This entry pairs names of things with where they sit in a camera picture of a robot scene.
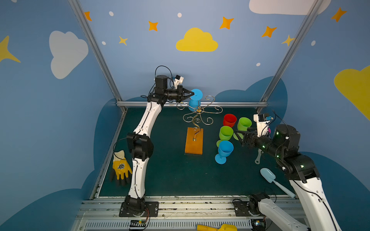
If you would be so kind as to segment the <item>blue wine glass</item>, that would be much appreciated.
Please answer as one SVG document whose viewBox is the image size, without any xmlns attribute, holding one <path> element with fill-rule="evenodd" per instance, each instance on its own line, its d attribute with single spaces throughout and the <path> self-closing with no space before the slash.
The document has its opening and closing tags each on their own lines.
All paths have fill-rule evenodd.
<svg viewBox="0 0 370 231">
<path fill-rule="evenodd" d="M 221 141 L 218 146 L 218 154 L 215 156 L 215 161 L 218 164 L 225 164 L 227 157 L 234 151 L 234 145 L 230 141 Z"/>
<path fill-rule="evenodd" d="M 194 93 L 194 95 L 190 97 L 190 101 L 188 102 L 188 109 L 191 112 L 195 112 L 200 107 L 200 101 L 203 98 L 203 93 L 200 89 L 193 89 L 192 92 Z"/>
</svg>

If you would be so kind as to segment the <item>green wine glass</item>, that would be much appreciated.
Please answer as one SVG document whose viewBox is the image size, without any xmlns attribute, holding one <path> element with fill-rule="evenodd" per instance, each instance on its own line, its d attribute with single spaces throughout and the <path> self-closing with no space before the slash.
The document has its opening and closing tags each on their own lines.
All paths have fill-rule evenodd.
<svg viewBox="0 0 370 231">
<path fill-rule="evenodd" d="M 241 117 L 238 121 L 237 126 L 234 128 L 233 138 L 235 140 L 238 140 L 237 135 L 239 135 L 241 139 L 243 139 L 243 135 L 241 133 L 236 133 L 236 131 L 247 131 L 248 128 L 251 126 L 252 126 L 252 121 L 249 118 Z"/>
<path fill-rule="evenodd" d="M 220 143 L 222 141 L 229 141 L 231 139 L 231 137 L 233 136 L 234 134 L 234 131 L 231 127 L 229 126 L 222 126 L 220 128 L 220 132 L 219 132 L 219 139 L 217 142 L 216 142 L 216 146 L 219 147 Z"/>
</svg>

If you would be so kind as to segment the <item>red wine glass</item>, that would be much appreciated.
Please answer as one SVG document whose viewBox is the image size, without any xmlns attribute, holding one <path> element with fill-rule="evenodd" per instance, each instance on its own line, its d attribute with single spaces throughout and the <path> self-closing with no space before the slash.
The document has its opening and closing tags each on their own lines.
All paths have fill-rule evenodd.
<svg viewBox="0 0 370 231">
<path fill-rule="evenodd" d="M 226 114 L 223 119 L 223 125 L 233 128 L 237 122 L 237 117 L 234 114 Z"/>
</svg>

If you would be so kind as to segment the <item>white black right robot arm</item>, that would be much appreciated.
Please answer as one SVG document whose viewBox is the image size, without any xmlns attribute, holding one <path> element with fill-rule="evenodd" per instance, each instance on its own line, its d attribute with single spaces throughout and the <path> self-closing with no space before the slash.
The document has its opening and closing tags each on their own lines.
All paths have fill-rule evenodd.
<svg viewBox="0 0 370 231">
<path fill-rule="evenodd" d="M 290 125 L 280 124 L 272 138 L 252 131 L 235 131 L 242 146 L 258 148 L 275 158 L 290 185 L 295 190 L 309 225 L 304 226 L 287 214 L 265 193 L 251 197 L 252 212 L 265 215 L 284 231 L 339 231 L 338 224 L 325 196 L 320 173 L 314 161 L 299 150 L 300 133 Z"/>
</svg>

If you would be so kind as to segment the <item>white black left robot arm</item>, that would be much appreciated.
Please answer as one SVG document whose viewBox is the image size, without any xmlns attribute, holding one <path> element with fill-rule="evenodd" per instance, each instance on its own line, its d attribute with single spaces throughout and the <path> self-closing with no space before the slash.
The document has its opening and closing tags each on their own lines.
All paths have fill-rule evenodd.
<svg viewBox="0 0 370 231">
<path fill-rule="evenodd" d="M 127 134 L 127 144 L 132 154 L 133 174 L 128 196 L 124 201 L 124 209 L 140 215 L 145 210 L 145 175 L 154 145 L 150 135 L 155 121 L 168 100 L 180 103 L 194 92 L 182 86 L 184 78 L 177 75 L 172 80 L 173 88 L 168 87 L 168 77 L 158 75 L 155 77 L 154 89 L 147 96 L 145 112 L 138 126 L 132 133 Z"/>
</svg>

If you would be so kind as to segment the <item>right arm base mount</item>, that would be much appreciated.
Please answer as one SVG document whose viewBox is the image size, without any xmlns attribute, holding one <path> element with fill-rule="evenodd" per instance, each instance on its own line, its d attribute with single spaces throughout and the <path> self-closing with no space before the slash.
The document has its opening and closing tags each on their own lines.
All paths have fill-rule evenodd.
<svg viewBox="0 0 370 231">
<path fill-rule="evenodd" d="M 274 201 L 266 193 L 252 194 L 248 201 L 233 199 L 232 204 L 237 217 L 261 217 L 264 216 L 261 209 L 263 204 L 274 204 Z"/>
</svg>

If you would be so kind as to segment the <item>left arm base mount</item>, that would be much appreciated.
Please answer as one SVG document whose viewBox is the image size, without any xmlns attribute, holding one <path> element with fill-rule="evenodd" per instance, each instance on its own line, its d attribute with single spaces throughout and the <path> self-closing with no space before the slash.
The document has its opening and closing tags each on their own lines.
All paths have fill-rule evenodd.
<svg viewBox="0 0 370 231">
<path fill-rule="evenodd" d="M 125 197 L 119 210 L 119 217 L 157 217 L 159 202 L 146 202 L 145 198 Z"/>
</svg>

